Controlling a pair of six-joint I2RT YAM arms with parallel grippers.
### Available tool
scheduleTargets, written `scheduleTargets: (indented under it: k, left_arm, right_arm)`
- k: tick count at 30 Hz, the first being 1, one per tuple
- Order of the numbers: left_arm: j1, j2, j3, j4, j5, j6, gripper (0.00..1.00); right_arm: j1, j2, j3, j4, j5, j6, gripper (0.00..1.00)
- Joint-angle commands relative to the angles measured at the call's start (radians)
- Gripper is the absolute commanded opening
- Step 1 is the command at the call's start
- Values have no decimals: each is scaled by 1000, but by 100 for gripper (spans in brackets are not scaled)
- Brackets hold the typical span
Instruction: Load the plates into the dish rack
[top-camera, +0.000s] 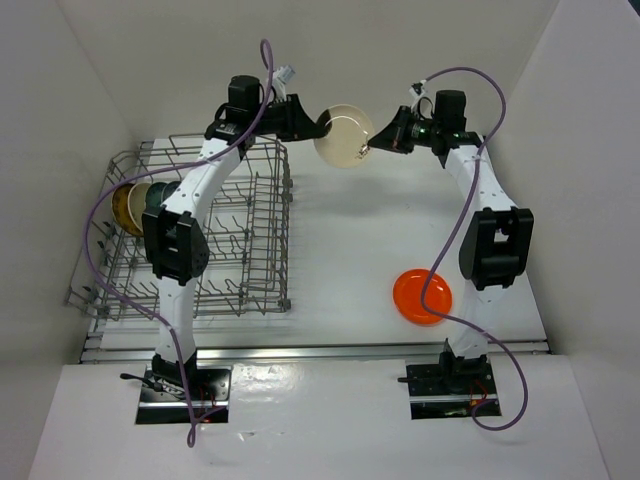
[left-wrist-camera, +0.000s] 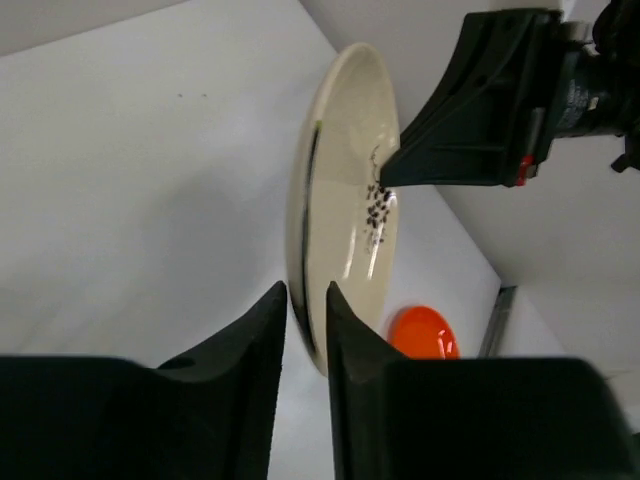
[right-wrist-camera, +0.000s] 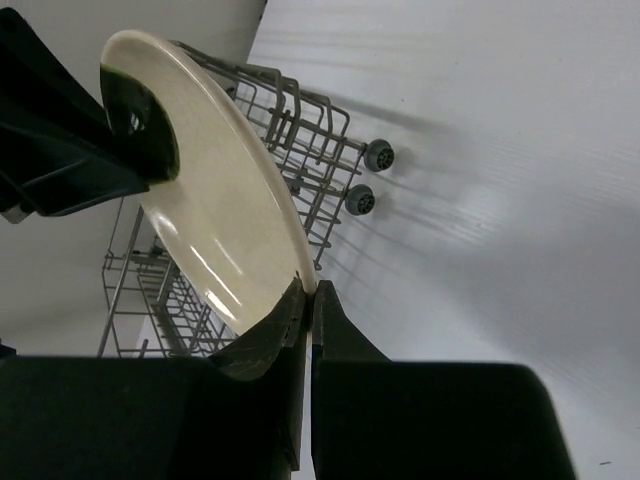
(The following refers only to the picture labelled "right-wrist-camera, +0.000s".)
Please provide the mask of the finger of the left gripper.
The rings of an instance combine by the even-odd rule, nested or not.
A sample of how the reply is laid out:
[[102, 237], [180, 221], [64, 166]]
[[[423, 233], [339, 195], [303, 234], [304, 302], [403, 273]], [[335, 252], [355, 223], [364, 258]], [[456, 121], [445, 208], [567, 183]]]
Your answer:
[[13, 8], [1, 10], [1, 214], [62, 217], [147, 191], [103, 107]]

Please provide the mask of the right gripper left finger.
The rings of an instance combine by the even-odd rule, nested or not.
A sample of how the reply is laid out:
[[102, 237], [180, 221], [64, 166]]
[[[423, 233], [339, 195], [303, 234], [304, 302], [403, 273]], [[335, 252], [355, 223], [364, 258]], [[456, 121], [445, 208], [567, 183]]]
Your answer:
[[5, 479], [287, 479], [300, 466], [306, 295], [209, 357], [11, 356]]

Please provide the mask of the cream plate with black patch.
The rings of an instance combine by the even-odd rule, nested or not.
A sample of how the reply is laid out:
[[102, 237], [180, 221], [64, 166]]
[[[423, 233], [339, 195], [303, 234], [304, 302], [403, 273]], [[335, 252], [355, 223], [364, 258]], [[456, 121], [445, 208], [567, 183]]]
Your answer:
[[150, 187], [141, 212], [171, 258], [158, 303], [179, 355], [206, 353], [209, 322], [243, 334], [289, 285], [317, 288], [310, 246], [272, 156], [220, 85], [180, 47], [149, 33], [112, 36], [102, 69], [139, 86], [169, 125], [176, 172]]

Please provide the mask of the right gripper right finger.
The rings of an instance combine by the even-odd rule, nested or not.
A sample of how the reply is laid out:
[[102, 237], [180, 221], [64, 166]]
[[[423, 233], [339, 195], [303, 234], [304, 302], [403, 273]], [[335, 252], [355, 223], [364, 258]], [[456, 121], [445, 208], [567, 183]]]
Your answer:
[[319, 479], [572, 479], [551, 396], [527, 366], [394, 361], [332, 283], [312, 310], [311, 452]]

